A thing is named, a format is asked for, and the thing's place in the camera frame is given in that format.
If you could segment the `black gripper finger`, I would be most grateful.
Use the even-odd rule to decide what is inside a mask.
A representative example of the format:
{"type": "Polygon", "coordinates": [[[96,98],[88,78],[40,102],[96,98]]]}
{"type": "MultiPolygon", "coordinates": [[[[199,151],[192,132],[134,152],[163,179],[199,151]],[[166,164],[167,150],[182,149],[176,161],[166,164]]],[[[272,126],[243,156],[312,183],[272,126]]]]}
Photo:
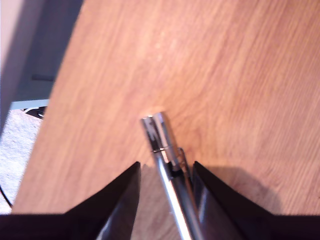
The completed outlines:
{"type": "Polygon", "coordinates": [[[272,214],[199,162],[192,166],[195,204],[205,240],[270,240],[272,214]]]}
{"type": "Polygon", "coordinates": [[[79,223],[79,240],[129,240],[135,223],[141,189],[137,161],[103,189],[66,211],[79,223]]]}

